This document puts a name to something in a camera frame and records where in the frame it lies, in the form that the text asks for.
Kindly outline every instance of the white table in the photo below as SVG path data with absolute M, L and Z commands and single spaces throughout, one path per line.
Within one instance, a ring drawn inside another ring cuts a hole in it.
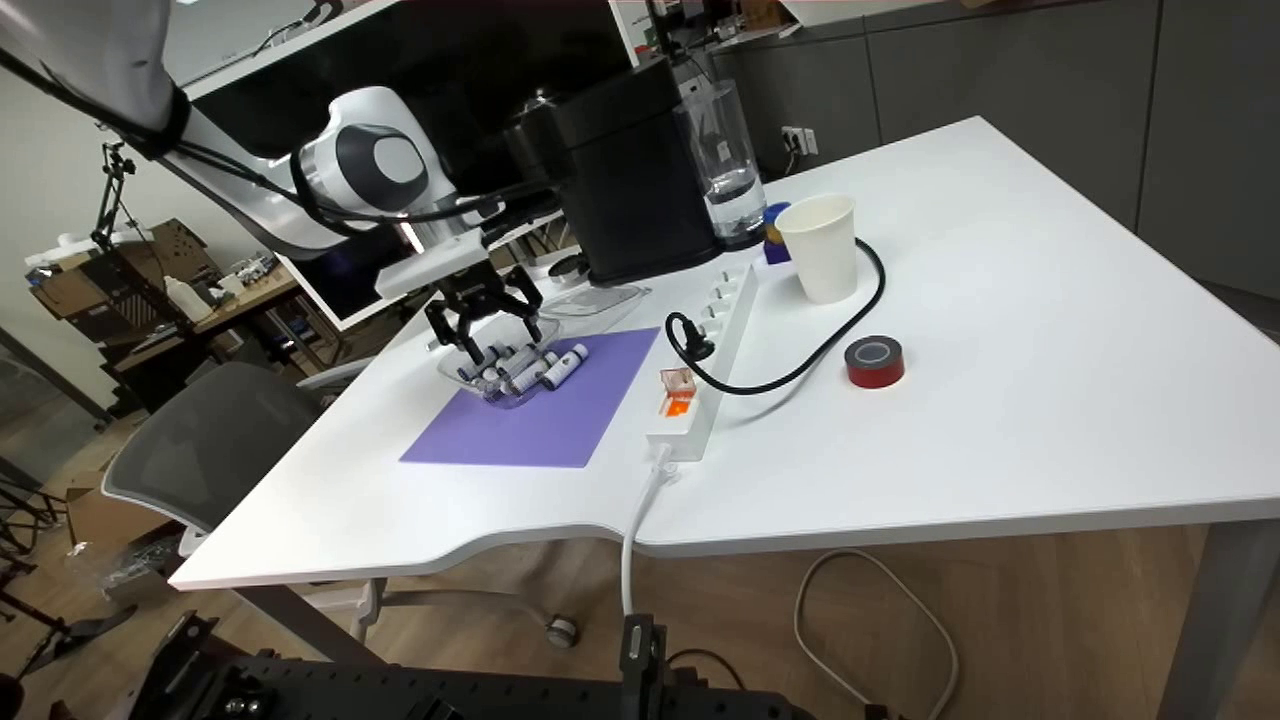
M 962 121 L 767 193 L 856 199 L 889 265 L 861 330 L 906 348 L 906 379 L 856 391 L 823 358 L 786 408 L 728 401 L 704 463 L 679 468 L 640 527 L 640 552 L 779 552 L 1148 525 L 1215 525 L 1169 678 L 1169 714 L 1211 714 L 1280 562 L 1280 348 L 1181 276 L 1126 228 Z M 622 324 L 692 303 L 656 279 Z M 735 379 L 790 369 L 868 285 L 810 309 L 786 270 L 757 296 Z M 417 576 L 519 538 L 618 537 L 642 492 L 656 358 L 579 473 L 399 463 L 452 386 L 427 369 L 427 327 L 397 342 L 175 571 L 175 587 Z

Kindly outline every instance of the tape roll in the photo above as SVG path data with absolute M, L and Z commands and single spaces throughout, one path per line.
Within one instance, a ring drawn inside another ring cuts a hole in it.
M 889 386 L 906 370 L 904 342 L 890 335 L 862 335 L 845 348 L 845 370 L 856 386 Z

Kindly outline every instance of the purple mat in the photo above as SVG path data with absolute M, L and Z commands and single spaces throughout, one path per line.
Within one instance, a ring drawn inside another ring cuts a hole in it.
M 534 386 L 517 402 L 482 402 L 454 391 L 399 458 L 583 468 L 628 394 L 653 335 L 653 327 L 640 327 L 561 338 L 561 348 L 588 342 L 588 364 L 566 384 L 555 391 Z

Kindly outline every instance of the cardboard box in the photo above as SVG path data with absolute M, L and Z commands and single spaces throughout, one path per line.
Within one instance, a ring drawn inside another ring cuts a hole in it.
M 219 269 L 205 251 L 205 239 L 181 220 L 154 225 L 150 239 L 120 244 L 127 269 L 137 269 L 161 296 L 164 276 L 182 285 L 210 279 Z M 137 296 L 120 269 L 103 254 L 65 260 L 51 276 L 32 279 L 32 296 L 57 315 L 72 321 L 81 311 L 97 311 L 99 303 L 120 303 Z

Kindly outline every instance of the white wall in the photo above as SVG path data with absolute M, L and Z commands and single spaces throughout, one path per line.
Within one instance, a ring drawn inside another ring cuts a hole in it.
M 103 186 L 103 141 L 110 134 L 87 114 L 0 73 L 0 327 L 93 401 L 110 402 L 110 379 L 99 370 L 97 348 L 72 324 L 51 321 L 24 279 L 24 254 L 51 247 L 59 230 L 84 236 L 93 228 Z M 127 179 L 125 203 L 145 228 L 175 217 L 208 239 L 210 260 L 223 269 L 259 247 L 234 220 L 161 163 L 137 163 L 139 170 Z

